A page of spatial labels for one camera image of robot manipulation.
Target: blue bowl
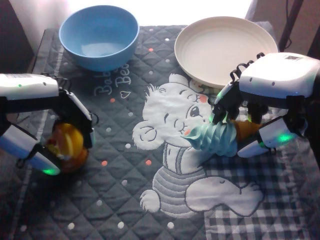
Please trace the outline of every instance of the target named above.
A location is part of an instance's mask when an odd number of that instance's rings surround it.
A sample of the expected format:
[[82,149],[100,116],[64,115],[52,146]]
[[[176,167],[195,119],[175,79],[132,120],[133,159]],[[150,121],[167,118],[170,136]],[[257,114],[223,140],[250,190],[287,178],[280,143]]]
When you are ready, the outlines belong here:
[[59,29],[59,39],[79,66],[106,72],[123,66],[132,57],[139,29],[130,12],[98,5],[69,16]]

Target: quilted mat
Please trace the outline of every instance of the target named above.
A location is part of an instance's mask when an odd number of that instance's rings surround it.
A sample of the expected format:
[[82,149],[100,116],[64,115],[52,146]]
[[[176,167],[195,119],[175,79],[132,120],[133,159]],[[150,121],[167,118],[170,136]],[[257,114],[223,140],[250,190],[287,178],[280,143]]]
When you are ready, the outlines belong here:
[[[33,72],[68,79],[99,118],[96,145],[73,174],[12,170],[4,239],[319,239],[320,175],[308,142],[241,159],[207,156],[181,138],[211,113],[208,89],[175,58],[183,27],[141,27],[132,59],[103,73],[78,68],[58,31],[45,31]],[[281,114],[270,109],[264,121]],[[21,125],[47,139],[54,112],[28,116]]]

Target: orange dot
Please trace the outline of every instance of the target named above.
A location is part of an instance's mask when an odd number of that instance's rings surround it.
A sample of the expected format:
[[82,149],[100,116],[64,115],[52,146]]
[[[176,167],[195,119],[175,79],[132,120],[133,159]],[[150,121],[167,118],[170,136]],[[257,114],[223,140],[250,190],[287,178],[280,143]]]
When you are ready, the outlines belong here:
[[190,129],[188,129],[187,131],[185,131],[184,135],[187,136],[190,132]]
[[206,95],[201,95],[200,96],[200,102],[202,102],[203,104],[206,103],[208,101],[207,96]]

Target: checkered fabric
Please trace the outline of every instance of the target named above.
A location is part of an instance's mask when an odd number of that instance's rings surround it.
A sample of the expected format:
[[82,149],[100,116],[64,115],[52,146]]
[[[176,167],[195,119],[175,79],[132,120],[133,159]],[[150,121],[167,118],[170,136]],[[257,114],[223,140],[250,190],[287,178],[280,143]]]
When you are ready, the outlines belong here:
[[[307,182],[299,178],[306,177],[304,171],[297,173],[301,166],[297,156],[301,158],[305,151],[305,143],[300,140],[273,156],[214,157],[204,164],[208,176],[225,177],[239,187],[252,181],[261,185],[264,200],[250,217],[240,217],[224,205],[185,219],[162,212],[148,213],[140,207],[141,194],[151,189],[155,173],[163,166],[164,147],[152,151],[137,149],[132,140],[133,128],[142,120],[148,84],[157,87],[167,83],[171,73],[186,76],[174,54],[175,39],[183,27],[141,27],[135,55],[111,73],[78,68],[62,48],[58,32],[45,31],[34,73],[47,72],[69,79],[72,92],[99,117],[96,145],[85,166],[74,174],[52,177],[32,171],[22,197],[15,195],[22,204],[13,217],[16,225],[10,228],[14,239],[221,240],[315,236],[307,223],[318,209],[308,198],[307,205],[313,212],[308,215],[303,208],[307,199],[299,194]],[[270,109],[264,120],[281,114]],[[241,108],[239,118],[244,120],[245,115],[246,109]],[[45,139],[51,135],[56,116],[49,111],[38,115],[41,118],[45,119]]]

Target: robotic arm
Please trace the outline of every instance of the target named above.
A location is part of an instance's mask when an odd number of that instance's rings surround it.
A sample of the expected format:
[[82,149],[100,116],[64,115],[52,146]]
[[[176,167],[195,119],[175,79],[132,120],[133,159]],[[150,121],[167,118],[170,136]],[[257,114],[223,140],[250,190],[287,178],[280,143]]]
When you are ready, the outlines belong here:
[[308,137],[309,120],[320,112],[319,60],[295,53],[260,53],[256,62],[238,65],[230,76],[232,81],[217,98],[208,100],[214,124],[236,119],[244,101],[249,121],[256,124],[261,123],[268,107],[287,110],[286,115],[263,124],[255,135],[238,143],[238,156],[249,158],[296,137]]
[[87,149],[95,143],[89,111],[72,92],[60,88],[51,77],[0,74],[0,109],[0,148],[48,175],[61,172],[62,160],[29,132],[9,122],[6,114],[52,109],[59,116],[54,126],[68,123],[76,127]]

